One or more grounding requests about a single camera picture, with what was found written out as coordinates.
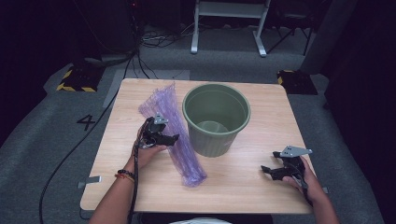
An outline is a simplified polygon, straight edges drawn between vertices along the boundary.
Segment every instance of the metal stand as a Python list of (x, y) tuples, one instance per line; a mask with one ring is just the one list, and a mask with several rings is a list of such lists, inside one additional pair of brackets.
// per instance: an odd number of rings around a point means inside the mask
[(219, 16), (260, 19), (257, 31), (253, 31), (257, 48), (262, 57), (265, 57), (264, 45), (261, 40), (262, 27), (267, 16), (271, 0), (263, 0), (263, 4), (242, 4), (242, 3), (218, 3), (196, 0), (194, 15), (194, 34), (192, 36), (191, 53), (198, 52), (198, 21), (199, 16)]

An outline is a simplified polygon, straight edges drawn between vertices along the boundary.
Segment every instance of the gray carpet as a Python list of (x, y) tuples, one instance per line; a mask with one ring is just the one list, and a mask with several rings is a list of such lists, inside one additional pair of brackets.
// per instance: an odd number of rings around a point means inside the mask
[[(186, 36), (166, 48), (142, 47), (141, 59), (154, 71), (190, 71), (191, 80), (226, 82), (276, 83), (278, 70), (300, 67), (304, 60), (304, 36), (300, 32), (262, 58), (251, 31), (206, 30), (200, 34), (196, 55), (190, 54), (191, 36)], [(275, 30), (262, 34), (267, 48), (278, 39)], [(114, 78), (125, 65), (108, 67), (98, 92), (56, 91), (69, 65), (49, 79), (45, 85), (48, 96), (0, 149), (0, 223), (38, 223), (38, 203), (46, 181), (87, 133), (85, 125), (77, 121), (87, 115), (99, 119)], [(304, 142), (314, 150), (311, 159), (318, 179), (329, 189), (342, 223), (384, 223), (369, 183), (344, 144), (332, 114), (322, 107), (328, 80), (322, 75), (312, 79), (318, 95), (289, 95), (289, 99)], [(111, 108), (50, 182), (43, 202), (45, 223), (88, 222), (79, 215), (83, 191), (77, 189), (77, 182), (91, 171), (110, 112)], [(315, 223), (312, 215), (273, 218), (276, 224)]]
[(125, 73), (125, 69), (119, 69), (114, 75), (113, 82), (111, 83), (110, 89), (107, 92), (103, 107), (106, 108), (113, 99), (114, 95), (120, 87), (122, 79), (124, 78), (158, 78), (158, 79), (174, 79), (174, 80), (190, 80), (190, 70), (152, 70), (143, 71), (140, 69), (128, 69)]

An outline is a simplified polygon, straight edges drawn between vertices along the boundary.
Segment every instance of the bucket rim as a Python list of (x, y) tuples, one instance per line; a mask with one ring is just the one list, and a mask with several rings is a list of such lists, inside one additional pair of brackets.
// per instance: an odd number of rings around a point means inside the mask
[[(213, 132), (209, 132), (207, 130), (204, 130), (204, 129), (200, 128), (198, 125), (196, 125), (194, 122), (192, 122), (192, 120), (189, 118), (189, 116), (187, 115), (187, 112), (186, 112), (186, 100), (187, 100), (187, 97), (190, 95), (190, 93), (192, 91), (195, 91), (198, 88), (202, 88), (203, 86), (222, 86), (222, 87), (229, 88), (232, 91), (235, 91), (237, 94), (239, 94), (242, 97), (242, 99), (245, 101), (245, 103), (247, 104), (247, 117), (245, 118), (244, 123), (242, 125), (240, 125), (238, 128), (236, 128), (236, 129), (234, 129), (234, 130), (232, 130), (230, 132), (213, 133)], [(191, 125), (196, 131), (198, 131), (200, 133), (210, 134), (210, 135), (212, 135), (214, 137), (228, 136), (228, 135), (231, 135), (231, 134), (235, 134), (235, 133), (241, 132), (248, 125), (248, 123), (250, 121), (250, 114), (251, 114), (250, 103), (248, 102), (248, 99), (245, 97), (245, 95), (241, 91), (239, 91), (238, 89), (236, 89), (236, 88), (234, 88), (234, 87), (232, 87), (230, 85), (226, 85), (226, 84), (222, 84), (222, 83), (216, 83), (216, 82), (208, 82), (208, 83), (205, 83), (205, 84), (202, 84), (202, 85), (198, 85), (198, 86), (192, 88), (191, 90), (189, 90), (187, 92), (187, 94), (184, 96), (183, 103), (182, 103), (182, 110), (183, 110), (184, 118), (186, 119), (188, 125)]]

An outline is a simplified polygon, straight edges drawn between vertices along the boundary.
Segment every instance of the wooden table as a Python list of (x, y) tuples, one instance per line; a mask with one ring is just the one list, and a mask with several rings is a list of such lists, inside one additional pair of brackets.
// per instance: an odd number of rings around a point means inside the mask
[[(127, 162), (137, 130), (145, 118), (137, 108), (155, 89), (172, 80), (124, 79), (114, 104), (90, 176), (102, 182), (86, 186), (80, 206), (94, 210), (110, 188), (114, 174)], [(180, 114), (186, 93), (203, 81), (175, 81)], [(301, 193), (261, 170), (282, 167), (273, 151), (304, 147), (289, 100), (280, 85), (225, 83), (248, 99), (251, 118), (229, 151), (217, 158), (197, 154), (207, 179), (197, 188), (183, 186), (167, 150), (139, 172), (136, 212), (306, 214), (312, 213)]]

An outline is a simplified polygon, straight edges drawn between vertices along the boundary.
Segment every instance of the person's forearm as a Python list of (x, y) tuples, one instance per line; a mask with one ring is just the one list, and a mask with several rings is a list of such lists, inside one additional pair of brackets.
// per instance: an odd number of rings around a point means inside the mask
[[(134, 165), (128, 162), (125, 170), (132, 172)], [(128, 178), (117, 178), (93, 213), (90, 223), (122, 223), (128, 219), (134, 194), (134, 182)]]
[(329, 197), (325, 194), (313, 202), (315, 220), (318, 224), (338, 224), (340, 223)]

